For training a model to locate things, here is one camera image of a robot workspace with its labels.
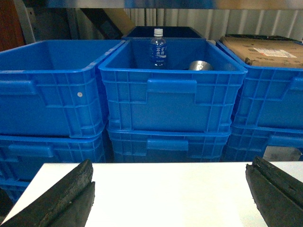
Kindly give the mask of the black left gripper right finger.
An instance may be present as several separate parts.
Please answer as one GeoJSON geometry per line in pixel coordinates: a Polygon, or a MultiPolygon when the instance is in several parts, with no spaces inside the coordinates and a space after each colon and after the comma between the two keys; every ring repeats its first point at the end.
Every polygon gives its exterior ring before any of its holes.
{"type": "Polygon", "coordinates": [[[246,165],[246,180],[258,211],[269,227],[303,225],[303,183],[256,156],[246,165]]]}

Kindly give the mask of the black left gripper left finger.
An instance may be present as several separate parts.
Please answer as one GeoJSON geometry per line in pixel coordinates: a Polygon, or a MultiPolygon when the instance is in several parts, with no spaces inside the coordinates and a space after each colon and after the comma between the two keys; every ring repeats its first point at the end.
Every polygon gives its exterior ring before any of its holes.
{"type": "Polygon", "coordinates": [[[3,227],[83,227],[95,199],[93,166],[86,159],[3,227]]]}

